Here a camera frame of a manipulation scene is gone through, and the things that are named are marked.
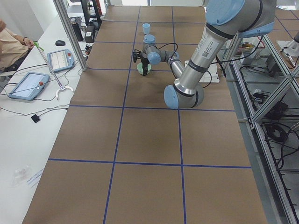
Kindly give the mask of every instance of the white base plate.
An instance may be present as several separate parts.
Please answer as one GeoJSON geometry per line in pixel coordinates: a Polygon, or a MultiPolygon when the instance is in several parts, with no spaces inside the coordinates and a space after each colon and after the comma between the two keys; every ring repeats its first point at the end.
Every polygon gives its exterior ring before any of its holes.
{"type": "MultiPolygon", "coordinates": [[[[185,61],[185,67],[188,65],[189,61],[185,61]]],[[[219,83],[219,77],[217,74],[217,65],[216,64],[211,64],[208,71],[211,73],[212,75],[212,83],[219,83]]],[[[211,81],[211,76],[208,72],[206,72],[203,77],[200,79],[200,83],[209,83],[211,81]]]]}
{"type": "MultiPolygon", "coordinates": [[[[280,46],[281,49],[283,49],[284,47],[287,46],[287,44],[290,41],[277,41],[278,45],[280,46]]],[[[295,52],[292,49],[286,48],[284,49],[284,52],[289,54],[291,57],[298,57],[299,56],[299,52],[295,52]]]]}

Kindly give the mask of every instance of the person's arm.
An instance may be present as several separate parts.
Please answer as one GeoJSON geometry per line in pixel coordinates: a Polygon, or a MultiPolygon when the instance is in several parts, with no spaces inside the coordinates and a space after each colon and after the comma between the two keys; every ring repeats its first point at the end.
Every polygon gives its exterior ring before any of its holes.
{"type": "MultiPolygon", "coordinates": [[[[3,22],[2,19],[0,19],[0,32],[2,32],[2,30],[4,30],[6,27],[5,22],[3,22]]],[[[1,60],[1,54],[2,54],[2,42],[0,40],[0,60],[1,60]]]]}
{"type": "Polygon", "coordinates": [[[2,20],[2,19],[0,19],[0,32],[2,32],[2,30],[4,30],[4,29],[5,29],[5,27],[6,27],[6,24],[5,24],[5,22],[3,22],[3,20],[2,20]]]}
{"type": "Polygon", "coordinates": [[[21,44],[27,45],[30,49],[34,47],[33,41],[27,37],[22,37],[20,35],[14,35],[14,38],[18,40],[21,44]]]}

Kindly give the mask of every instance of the grid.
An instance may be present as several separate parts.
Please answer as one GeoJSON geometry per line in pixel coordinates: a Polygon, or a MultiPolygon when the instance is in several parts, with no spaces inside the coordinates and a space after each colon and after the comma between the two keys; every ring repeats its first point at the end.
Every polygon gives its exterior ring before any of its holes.
{"type": "Polygon", "coordinates": [[[225,79],[198,108],[173,110],[168,66],[142,77],[132,62],[144,22],[188,60],[203,8],[110,7],[105,18],[23,223],[267,223],[225,79]]]}

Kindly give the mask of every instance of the metal profile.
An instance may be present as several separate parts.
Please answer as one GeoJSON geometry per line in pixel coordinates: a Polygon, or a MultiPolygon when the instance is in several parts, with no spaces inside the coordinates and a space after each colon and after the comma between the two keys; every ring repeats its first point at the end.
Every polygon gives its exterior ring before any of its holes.
{"type": "Polygon", "coordinates": [[[252,117],[252,122],[260,121],[272,107],[286,94],[291,86],[288,78],[284,79],[279,87],[267,98],[261,108],[252,117]]]}
{"type": "MultiPolygon", "coordinates": [[[[238,34],[236,34],[234,36],[234,38],[232,39],[232,42],[230,43],[229,49],[228,49],[228,51],[226,52],[226,54],[224,56],[223,61],[229,61],[229,60],[231,60],[231,58],[233,56],[235,56],[235,53],[236,53],[239,45],[241,44],[242,40],[243,39],[239,38],[238,34]]],[[[222,63],[222,66],[223,66],[224,70],[226,69],[228,64],[229,64],[229,62],[222,63]]]]}
{"type": "Polygon", "coordinates": [[[279,55],[279,53],[275,49],[275,47],[274,47],[273,43],[271,42],[270,38],[267,35],[264,35],[263,40],[264,40],[266,46],[268,47],[269,51],[273,55],[277,65],[279,66],[282,73],[285,76],[290,76],[291,72],[290,72],[288,66],[285,64],[285,62],[283,61],[283,59],[281,58],[281,56],[279,55]]]}
{"type": "Polygon", "coordinates": [[[245,98],[245,102],[246,102],[247,107],[249,109],[250,116],[253,117],[254,114],[255,114],[255,110],[253,109],[252,102],[249,99],[248,93],[246,91],[245,83],[243,82],[242,76],[241,76],[241,74],[239,72],[239,69],[238,69],[238,66],[237,66],[237,61],[232,62],[232,65],[234,67],[237,79],[239,81],[239,85],[241,86],[242,94],[243,94],[243,96],[245,98]]]}
{"type": "Polygon", "coordinates": [[[291,205],[290,205],[289,200],[288,200],[288,198],[285,194],[284,185],[281,182],[281,179],[280,179],[280,176],[279,176],[278,172],[276,171],[275,164],[274,164],[271,152],[269,150],[268,145],[266,144],[263,130],[260,127],[260,125],[256,122],[254,123],[254,126],[255,126],[256,132],[259,136],[259,140],[260,140],[260,143],[262,145],[263,152],[264,152],[265,158],[266,158],[267,163],[268,163],[268,167],[270,169],[272,178],[274,180],[274,183],[275,183],[278,195],[280,197],[281,203],[283,204],[283,208],[285,210],[285,214],[288,218],[288,221],[289,221],[290,224],[297,224],[296,217],[295,217],[294,213],[292,212],[291,205]]]}
{"type": "Polygon", "coordinates": [[[58,15],[60,17],[61,23],[64,27],[64,30],[65,30],[67,36],[69,37],[69,40],[71,42],[71,46],[74,50],[74,53],[77,57],[77,60],[80,63],[81,69],[82,69],[82,71],[85,71],[87,69],[86,61],[85,61],[85,59],[83,57],[83,54],[81,52],[81,48],[80,48],[79,43],[77,41],[77,38],[76,38],[75,32],[73,30],[73,27],[71,26],[71,22],[70,22],[68,14],[66,12],[66,8],[65,8],[65,5],[63,3],[63,0],[53,0],[53,2],[54,2],[54,5],[56,7],[56,10],[58,12],[58,15]]]}
{"type": "Polygon", "coordinates": [[[299,84],[296,79],[293,79],[292,81],[292,90],[294,91],[294,94],[299,98],[299,84]]]}

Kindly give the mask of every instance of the black box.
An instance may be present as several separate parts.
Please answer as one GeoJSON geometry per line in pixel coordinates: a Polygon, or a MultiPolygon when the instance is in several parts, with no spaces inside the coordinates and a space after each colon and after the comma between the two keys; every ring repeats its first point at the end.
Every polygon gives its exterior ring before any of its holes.
{"type": "Polygon", "coordinates": [[[94,26],[87,26],[86,33],[85,33],[85,42],[86,43],[93,43],[95,36],[95,28],[94,26]]]}

